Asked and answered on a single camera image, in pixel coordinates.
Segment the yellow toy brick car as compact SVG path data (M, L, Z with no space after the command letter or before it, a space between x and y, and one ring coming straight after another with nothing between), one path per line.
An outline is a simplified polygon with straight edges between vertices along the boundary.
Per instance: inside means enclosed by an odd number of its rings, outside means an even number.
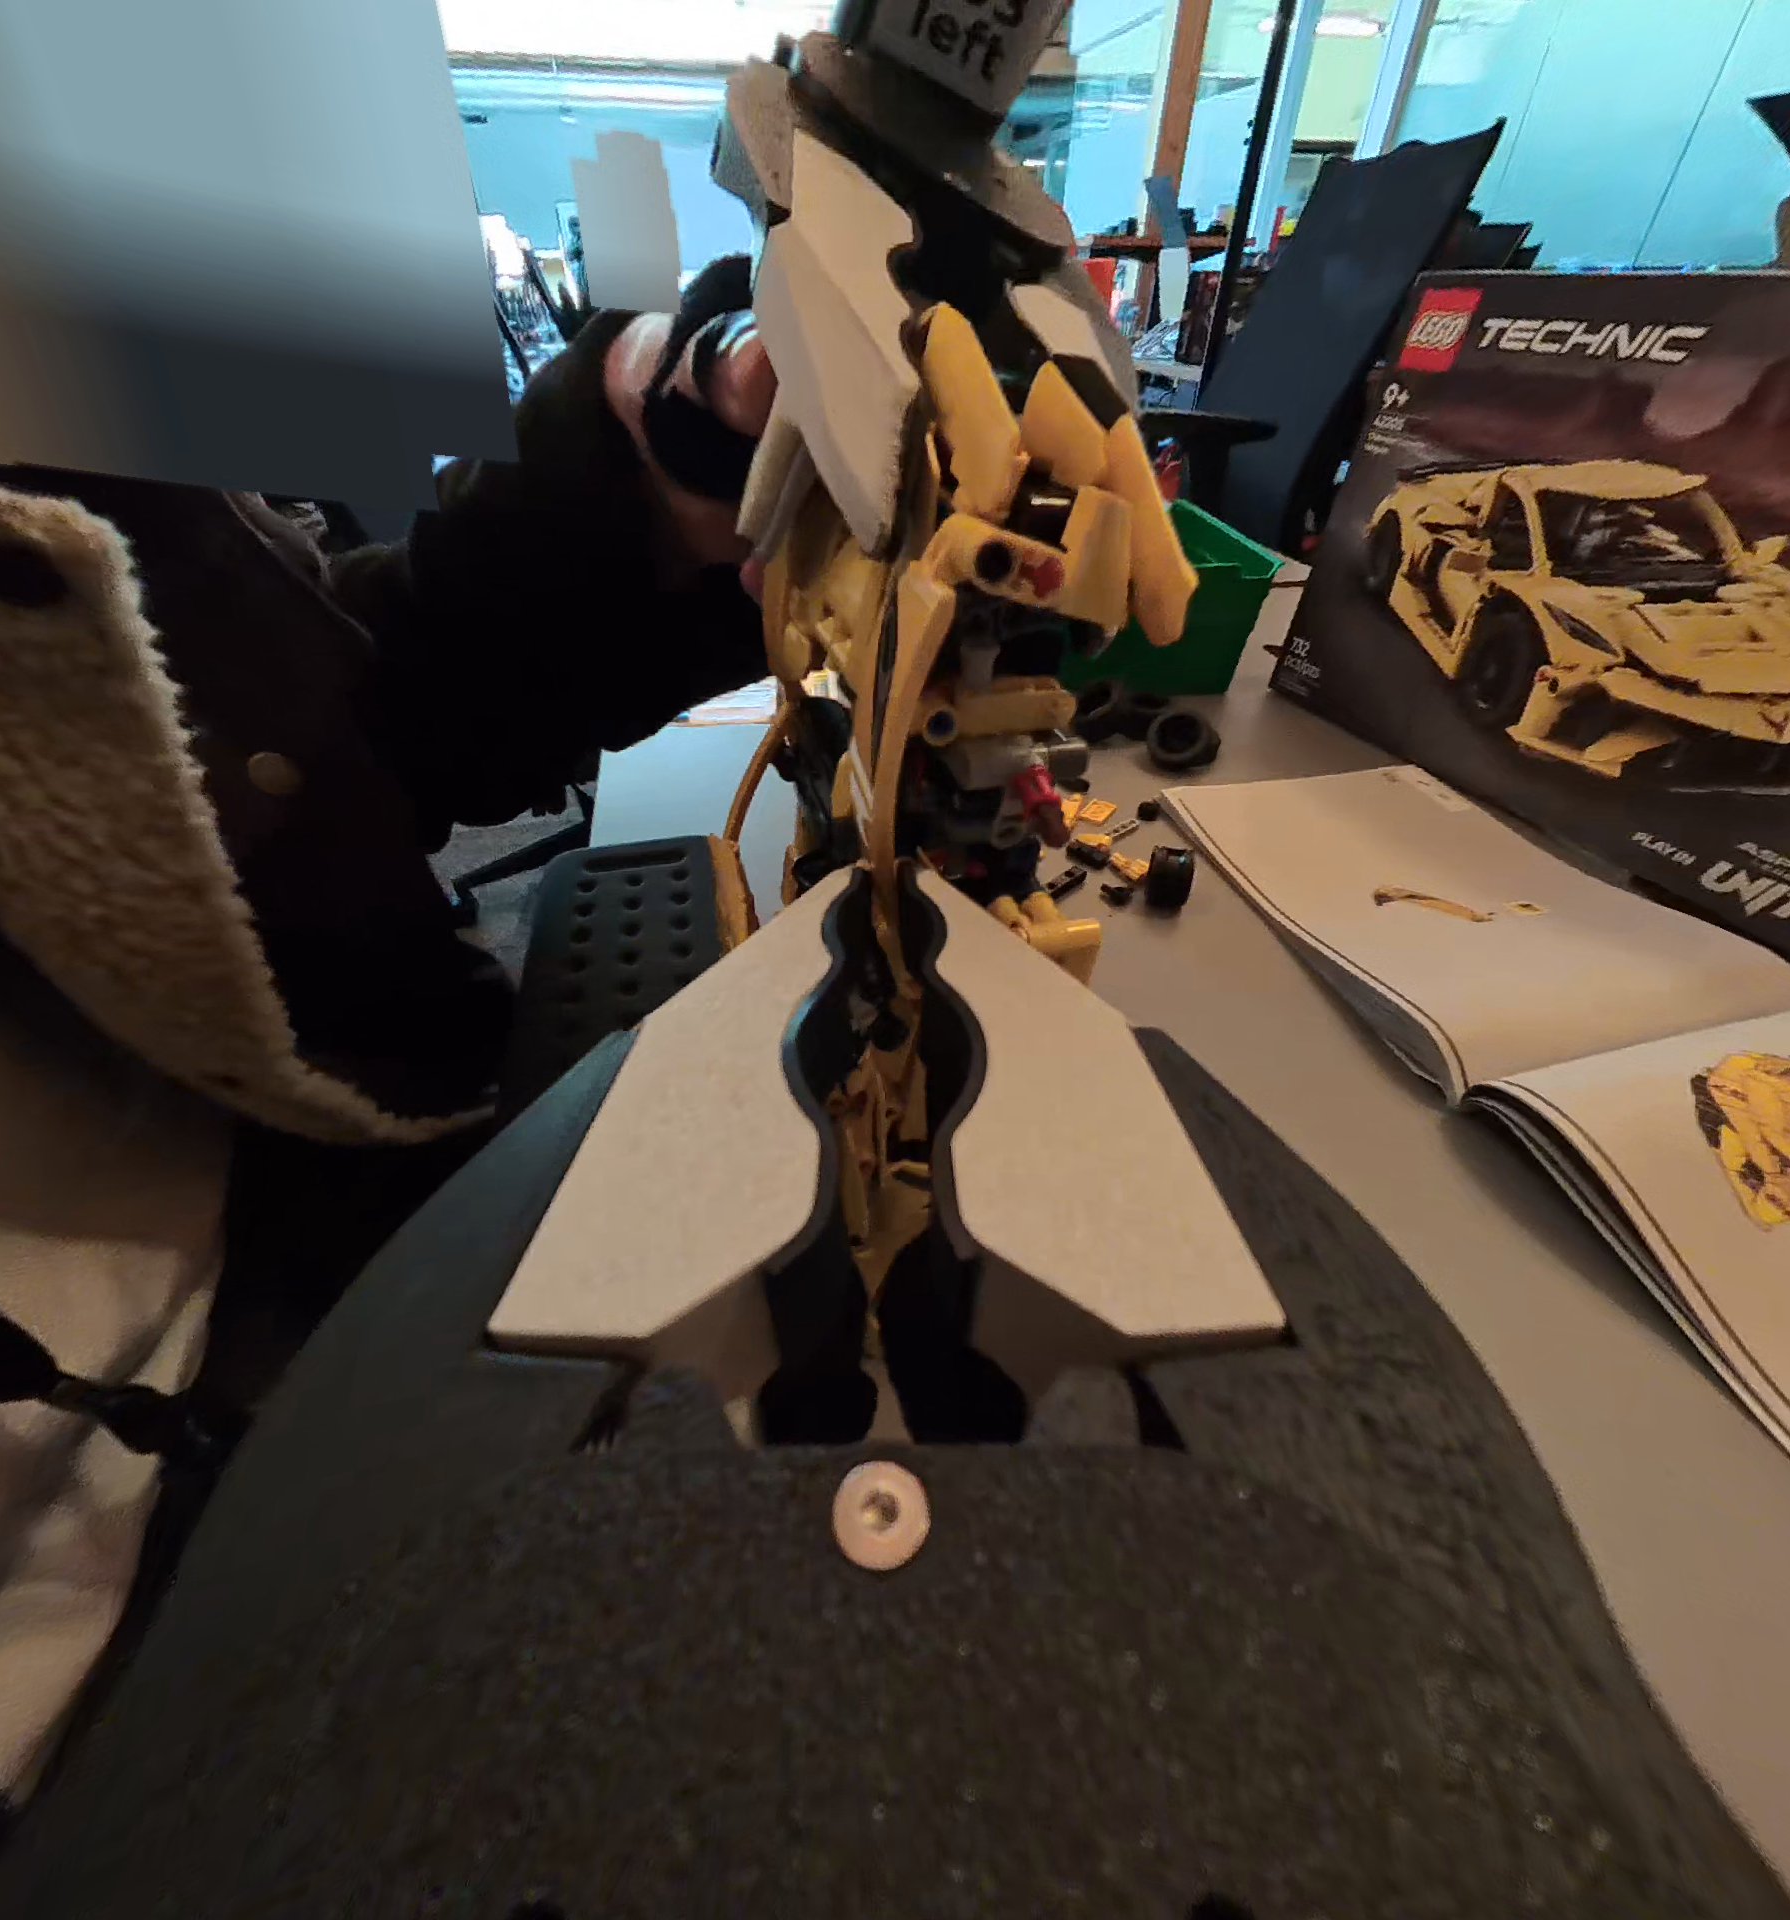
M764 568L764 637L777 710L721 850L729 950L759 929L739 830L764 765L810 781L785 907L859 873L843 943L857 1060L830 1090L859 1312L888 1343L908 1314L908 1241L930 1217L908 868L927 868L1038 955L1094 987L1102 927L1042 891L1064 847L1057 732L1075 697L1020 664L1059 629L1156 613L1181 637L1188 559L1128 414L1096 418L1054 365L1017 414L972 322L949 304L906 333L921 377L902 542L859 547L824 488Z

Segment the person's left hand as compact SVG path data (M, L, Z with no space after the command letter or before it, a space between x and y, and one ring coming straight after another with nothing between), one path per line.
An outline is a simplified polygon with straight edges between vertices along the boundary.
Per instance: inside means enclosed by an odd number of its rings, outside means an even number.
M753 559L752 542L739 534L739 507L691 492L663 468L648 441L643 414L652 392L682 392L703 404L726 430L755 439L769 418L777 380L753 320L739 317L733 333L703 360L709 373L708 385L695 380L699 349L694 343L682 349L668 380L657 383L654 375L665 362L673 333L675 317L670 315L633 315L606 350L602 389L663 504L667 533L676 542L684 570L737 565L741 588L758 601L764 588L764 562Z

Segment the instruction booklet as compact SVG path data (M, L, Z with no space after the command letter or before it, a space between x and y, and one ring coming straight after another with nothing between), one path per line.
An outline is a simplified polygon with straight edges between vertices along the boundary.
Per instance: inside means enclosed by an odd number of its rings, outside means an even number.
M1162 806L1452 1111L1529 1153L1790 1457L1790 964L1411 765Z

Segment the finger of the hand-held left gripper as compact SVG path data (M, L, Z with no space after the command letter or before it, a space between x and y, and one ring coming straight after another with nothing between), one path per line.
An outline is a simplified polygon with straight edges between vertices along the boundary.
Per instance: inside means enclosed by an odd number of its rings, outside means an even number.
M1054 365L1096 418L1139 412L1130 345L1088 277L1048 277L1006 293L1006 394L1028 412L1039 372Z
M739 539L772 559L824 488L859 547L890 551L921 375L891 258L908 208L809 132L739 132L739 198L759 251L749 310L776 377L739 504Z

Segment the black pole with round disc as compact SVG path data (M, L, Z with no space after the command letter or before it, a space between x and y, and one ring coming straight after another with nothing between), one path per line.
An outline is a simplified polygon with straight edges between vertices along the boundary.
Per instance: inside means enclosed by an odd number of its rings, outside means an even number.
M1238 198L1228 225L1228 245L1219 270L1219 313L1228 313L1233 293L1240 289L1247 253L1255 231L1255 216L1261 211L1262 186L1266 174L1266 154L1270 136L1278 128L1278 112L1286 87L1293 44L1299 40L1301 3L1278 3L1268 17L1266 61L1259 87L1259 100L1248 125L1245 151L1245 172L1238 186Z

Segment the dark fleece-lined jacket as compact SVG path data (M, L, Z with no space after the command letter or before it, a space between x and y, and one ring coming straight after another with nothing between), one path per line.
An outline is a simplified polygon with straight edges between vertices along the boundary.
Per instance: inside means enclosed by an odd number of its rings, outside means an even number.
M199 1382L48 1390L177 1469L159 1581L70 1742L261 1401L498 1110L516 991L431 867L487 809L402 773L369 659L261 500L0 468L0 1200L229 1160ZM0 1402L44 1373L0 1331Z

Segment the grey desk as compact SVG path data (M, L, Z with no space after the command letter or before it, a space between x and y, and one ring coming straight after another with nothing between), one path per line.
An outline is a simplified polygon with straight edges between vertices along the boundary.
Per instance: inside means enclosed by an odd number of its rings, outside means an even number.
M790 1535L867 1445L759 1413L715 1453L637 1392L630 1515L708 1637L609 1726L577 1914L1790 1916L1790 1811L1686 1749L1459 1327L1185 1052L1164 1080L1291 1332L1066 1380L1043 1427L890 1337L910 1572Z

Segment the pile of black yellow bricks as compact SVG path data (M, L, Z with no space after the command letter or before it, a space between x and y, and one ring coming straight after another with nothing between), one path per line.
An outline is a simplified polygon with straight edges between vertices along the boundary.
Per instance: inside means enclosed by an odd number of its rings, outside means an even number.
M1102 877L1102 899L1128 905L1148 887L1152 860L1128 847L1130 837L1162 820L1162 803L1148 798L1132 812L1090 794L1066 794L1061 805L1062 822L1071 830L1064 847L1057 850L1059 864L1042 877L1042 891L1053 901L1073 899L1090 877Z

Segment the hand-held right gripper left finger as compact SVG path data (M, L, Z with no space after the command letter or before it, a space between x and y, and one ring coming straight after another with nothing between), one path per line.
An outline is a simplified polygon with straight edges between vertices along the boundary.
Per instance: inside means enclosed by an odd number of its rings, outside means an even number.
M521 1357L684 1370L764 1437L859 1435L859 1268L830 1090L854 1052L822 880L648 1014L487 1324Z

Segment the toy car set box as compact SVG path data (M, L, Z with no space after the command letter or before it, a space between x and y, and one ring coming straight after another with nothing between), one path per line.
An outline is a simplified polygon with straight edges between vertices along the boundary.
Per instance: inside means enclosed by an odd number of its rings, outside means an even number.
M1790 959L1790 269L1421 277L1270 688Z

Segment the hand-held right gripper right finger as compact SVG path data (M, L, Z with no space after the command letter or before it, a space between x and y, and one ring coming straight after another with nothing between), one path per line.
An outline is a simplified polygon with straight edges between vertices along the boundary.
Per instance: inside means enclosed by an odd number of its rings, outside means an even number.
M1128 1020L908 868L930 1217L908 1432L1026 1432L1069 1373L1279 1345L1290 1317Z

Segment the green plastic bin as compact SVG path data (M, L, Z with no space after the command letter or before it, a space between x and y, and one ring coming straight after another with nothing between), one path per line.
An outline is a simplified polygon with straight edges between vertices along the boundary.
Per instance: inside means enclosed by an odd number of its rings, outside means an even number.
M1062 655L1059 678L1071 691L1110 681L1164 697L1219 697L1233 683L1283 562L1188 500L1170 504L1170 517L1196 572L1183 637L1158 648L1139 618L1128 618L1100 655L1077 648Z

